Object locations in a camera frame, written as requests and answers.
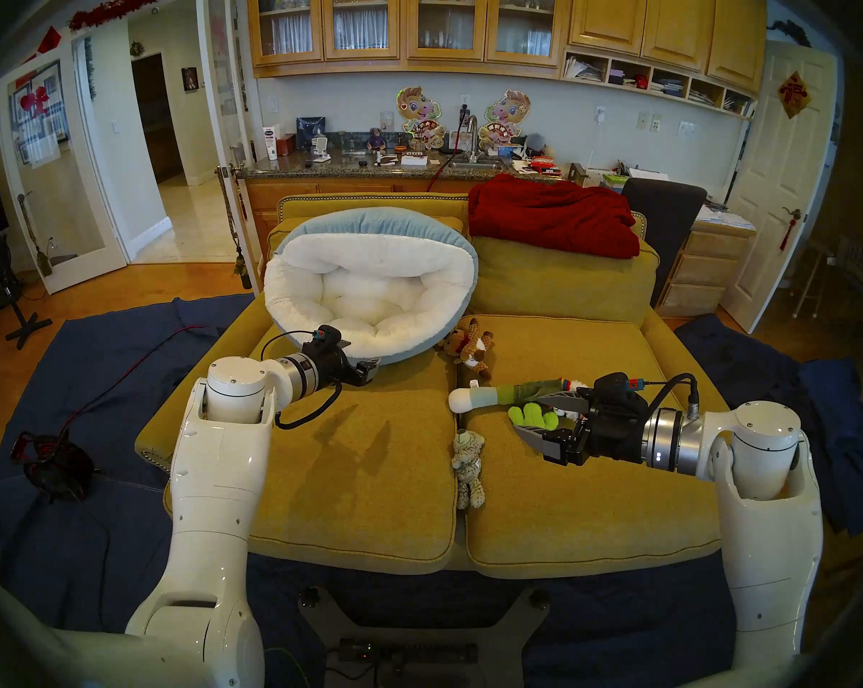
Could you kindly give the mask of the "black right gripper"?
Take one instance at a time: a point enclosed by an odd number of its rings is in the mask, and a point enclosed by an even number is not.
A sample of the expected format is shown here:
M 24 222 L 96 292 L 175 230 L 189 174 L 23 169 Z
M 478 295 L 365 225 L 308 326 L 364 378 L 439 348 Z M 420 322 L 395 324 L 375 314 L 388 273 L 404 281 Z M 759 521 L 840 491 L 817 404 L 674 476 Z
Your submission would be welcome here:
M 589 400 L 579 391 L 556 391 L 514 402 L 521 407 L 526 403 L 557 409 L 560 416 L 579 416 L 574 429 L 521 428 L 521 440 L 547 462 L 582 466 L 597 457 L 635 464 L 645 461 L 642 439 L 648 403 L 644 400 L 608 402 Z

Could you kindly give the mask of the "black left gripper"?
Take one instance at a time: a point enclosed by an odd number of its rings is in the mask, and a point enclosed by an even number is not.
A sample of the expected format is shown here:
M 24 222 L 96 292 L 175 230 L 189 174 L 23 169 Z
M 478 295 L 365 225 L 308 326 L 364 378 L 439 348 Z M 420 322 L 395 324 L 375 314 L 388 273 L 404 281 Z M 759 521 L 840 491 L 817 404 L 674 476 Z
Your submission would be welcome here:
M 340 345 L 314 345 L 314 392 L 338 384 L 364 387 L 376 377 L 380 362 L 381 359 L 365 359 L 353 366 Z

